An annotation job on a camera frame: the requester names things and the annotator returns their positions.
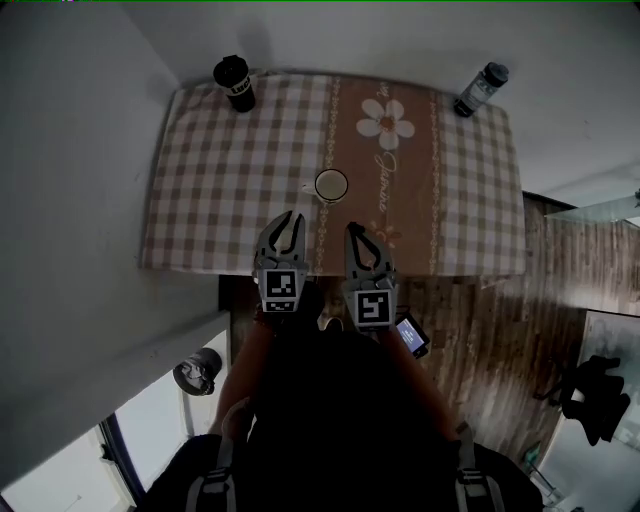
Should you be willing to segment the dark window frame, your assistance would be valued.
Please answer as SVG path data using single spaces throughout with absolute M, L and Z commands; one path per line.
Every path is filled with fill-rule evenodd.
M 129 455 L 116 414 L 102 420 L 99 430 L 103 439 L 102 460 L 115 465 L 135 508 L 138 508 L 144 501 L 146 490 Z

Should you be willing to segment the grey mottled panel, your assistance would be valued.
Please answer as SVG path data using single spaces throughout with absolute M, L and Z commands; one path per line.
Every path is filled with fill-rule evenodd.
M 620 359 L 610 374 L 622 376 L 623 391 L 640 403 L 640 317 L 588 310 L 579 362 L 593 355 Z

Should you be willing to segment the black office chair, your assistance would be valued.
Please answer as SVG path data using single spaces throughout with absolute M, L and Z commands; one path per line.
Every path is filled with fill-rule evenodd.
M 578 421 L 591 446 L 600 440 L 610 442 L 631 403 L 623 393 L 624 378 L 607 373 L 619 368 L 621 359 L 593 355 L 575 368 L 565 368 L 554 358 L 550 361 L 560 371 L 560 380 L 533 398 L 559 406 L 566 419 Z

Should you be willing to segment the clear bottle with dark lid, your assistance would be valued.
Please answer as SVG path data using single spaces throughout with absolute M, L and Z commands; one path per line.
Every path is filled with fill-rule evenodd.
M 489 62 L 455 99 L 454 111 L 461 117 L 472 116 L 508 79 L 509 69 L 505 65 Z

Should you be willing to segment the person's black clothing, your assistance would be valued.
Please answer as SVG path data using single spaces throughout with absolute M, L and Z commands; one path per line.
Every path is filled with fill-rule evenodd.
M 378 337 L 326 332 L 305 284 L 275 339 L 251 425 L 186 441 L 138 512 L 542 512 L 508 457 L 430 424 Z

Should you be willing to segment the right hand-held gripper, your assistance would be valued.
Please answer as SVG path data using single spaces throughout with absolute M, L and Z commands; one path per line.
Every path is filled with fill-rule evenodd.
M 389 330 L 395 322 L 397 284 L 387 245 L 363 225 L 350 222 L 345 231 L 345 266 L 348 280 L 342 291 L 355 328 Z

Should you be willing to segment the white mug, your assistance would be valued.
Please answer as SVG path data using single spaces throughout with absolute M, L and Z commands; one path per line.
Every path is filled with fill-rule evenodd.
M 346 196 L 348 188 L 346 175 L 337 169 L 329 168 L 321 171 L 312 182 L 304 184 L 301 191 L 315 196 L 323 203 L 334 204 Z

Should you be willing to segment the person's right forearm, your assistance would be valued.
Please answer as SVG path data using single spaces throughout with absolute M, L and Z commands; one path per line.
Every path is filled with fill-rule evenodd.
M 451 409 L 434 380 L 424 372 L 419 362 L 409 352 L 396 327 L 379 331 L 377 337 L 416 401 L 426 411 L 432 427 L 447 441 L 457 441 L 459 437 Z

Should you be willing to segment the person's left forearm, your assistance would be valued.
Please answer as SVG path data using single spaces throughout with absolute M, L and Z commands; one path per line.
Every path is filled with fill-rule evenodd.
M 257 313 L 223 384 L 209 434 L 237 439 L 251 425 L 250 401 L 259 391 L 274 339 L 273 318 Z

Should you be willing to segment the small device with lit screen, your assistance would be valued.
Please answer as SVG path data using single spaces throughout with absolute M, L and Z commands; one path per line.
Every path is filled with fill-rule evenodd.
M 415 359 L 420 359 L 428 353 L 430 340 L 409 312 L 396 321 L 396 328 Z

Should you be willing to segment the checked beige flower tablecloth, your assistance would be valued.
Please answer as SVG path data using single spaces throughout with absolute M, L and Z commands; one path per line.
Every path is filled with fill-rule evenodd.
M 409 276 L 517 275 L 526 267 L 524 205 L 506 112 L 458 116 L 453 99 L 381 79 L 262 74 L 254 108 L 235 111 L 213 83 L 178 91 L 152 185 L 143 264 L 247 275 L 259 233 L 292 210 L 306 220 L 316 275 L 345 271 L 357 222 Z M 325 169 L 346 196 L 301 191 Z

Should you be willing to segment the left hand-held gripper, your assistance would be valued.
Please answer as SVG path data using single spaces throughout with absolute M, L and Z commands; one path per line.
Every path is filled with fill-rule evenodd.
M 289 210 L 272 220 L 259 234 L 255 259 L 254 277 L 266 313 L 294 313 L 301 299 L 309 266 L 303 262 L 305 256 L 306 221 L 299 214 L 294 222 L 289 256 L 291 261 L 278 259 L 275 247 L 293 211 Z

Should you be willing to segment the black bin with grey bag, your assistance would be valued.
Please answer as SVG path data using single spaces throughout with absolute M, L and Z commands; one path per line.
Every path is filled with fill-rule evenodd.
M 190 396 L 208 396 L 215 391 L 215 379 L 223 366 L 220 355 L 203 347 L 173 370 L 173 378 L 180 389 Z

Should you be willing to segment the black bottle with white band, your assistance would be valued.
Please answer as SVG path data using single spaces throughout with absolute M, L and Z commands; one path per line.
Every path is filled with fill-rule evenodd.
M 249 67 L 243 58 L 237 55 L 224 57 L 215 66 L 213 78 L 237 112 L 246 113 L 254 108 L 255 94 Z

